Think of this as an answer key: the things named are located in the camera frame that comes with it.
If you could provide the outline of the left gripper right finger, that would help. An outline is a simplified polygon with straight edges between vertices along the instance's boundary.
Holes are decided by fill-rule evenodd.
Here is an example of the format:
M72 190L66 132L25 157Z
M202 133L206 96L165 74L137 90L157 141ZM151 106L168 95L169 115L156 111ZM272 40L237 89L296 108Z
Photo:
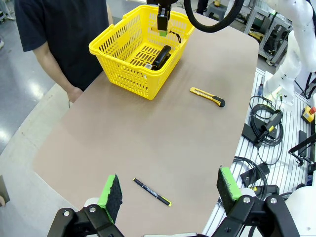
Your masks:
M218 170L217 189L226 217L215 237L236 237L245 226L254 226L263 237L298 237L300 234L284 199L272 195L265 200L242 195L228 167Z

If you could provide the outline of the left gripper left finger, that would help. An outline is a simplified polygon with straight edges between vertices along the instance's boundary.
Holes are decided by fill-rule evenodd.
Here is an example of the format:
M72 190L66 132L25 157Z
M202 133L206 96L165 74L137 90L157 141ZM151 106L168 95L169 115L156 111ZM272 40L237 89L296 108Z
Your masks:
M71 208L57 211L49 237L122 237L115 222L122 204L118 176L109 175L96 204L75 212Z

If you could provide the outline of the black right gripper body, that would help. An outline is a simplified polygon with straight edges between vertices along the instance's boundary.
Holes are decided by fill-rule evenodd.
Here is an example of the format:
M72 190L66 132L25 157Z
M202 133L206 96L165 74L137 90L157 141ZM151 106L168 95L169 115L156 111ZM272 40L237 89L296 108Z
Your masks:
M177 0L147 0L147 4L155 4L161 6L171 6L176 2Z

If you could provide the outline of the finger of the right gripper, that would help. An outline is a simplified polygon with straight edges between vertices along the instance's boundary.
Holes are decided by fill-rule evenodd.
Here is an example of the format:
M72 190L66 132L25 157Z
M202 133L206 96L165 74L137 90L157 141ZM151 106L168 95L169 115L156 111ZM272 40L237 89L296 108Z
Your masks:
M159 5L157 15L157 29L160 36L167 36L168 21L170 19L171 5Z

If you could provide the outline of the person's right hand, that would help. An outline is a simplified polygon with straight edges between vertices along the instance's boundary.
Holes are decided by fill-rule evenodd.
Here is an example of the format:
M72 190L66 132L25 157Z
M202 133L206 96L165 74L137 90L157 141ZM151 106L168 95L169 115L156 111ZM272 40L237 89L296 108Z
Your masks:
M82 95L82 93L83 91L80 88L74 86L67 90L67 96L69 101L72 103L74 103Z

